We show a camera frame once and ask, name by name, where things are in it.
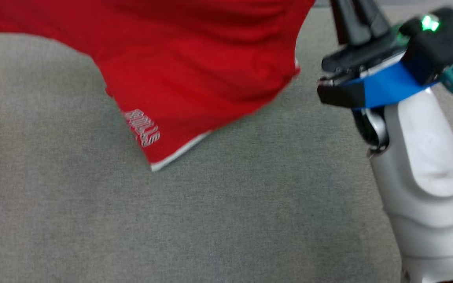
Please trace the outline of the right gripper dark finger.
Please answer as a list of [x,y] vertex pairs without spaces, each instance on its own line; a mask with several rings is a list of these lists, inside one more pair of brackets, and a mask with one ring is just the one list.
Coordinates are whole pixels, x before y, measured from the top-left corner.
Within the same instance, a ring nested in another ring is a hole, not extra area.
[[358,8],[372,38],[380,38],[390,33],[390,23],[385,18],[376,0],[358,0]]
[[330,0],[339,45],[360,46],[369,41],[369,28],[363,24],[352,0]]

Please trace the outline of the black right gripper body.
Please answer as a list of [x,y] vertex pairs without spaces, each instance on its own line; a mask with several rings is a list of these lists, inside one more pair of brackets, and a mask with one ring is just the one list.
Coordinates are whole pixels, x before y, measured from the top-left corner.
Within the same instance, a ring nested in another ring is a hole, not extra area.
[[340,45],[344,47],[322,59],[321,68],[330,77],[319,79],[320,86],[336,86],[376,66],[406,49],[407,37],[390,23],[336,23]]

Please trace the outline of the red shorts with white stripe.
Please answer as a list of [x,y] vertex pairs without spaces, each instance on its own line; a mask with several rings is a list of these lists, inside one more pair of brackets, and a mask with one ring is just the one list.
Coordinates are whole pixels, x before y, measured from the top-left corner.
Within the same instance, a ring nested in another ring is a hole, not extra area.
[[90,57],[154,172],[300,73],[297,38],[315,1],[0,0],[0,33]]

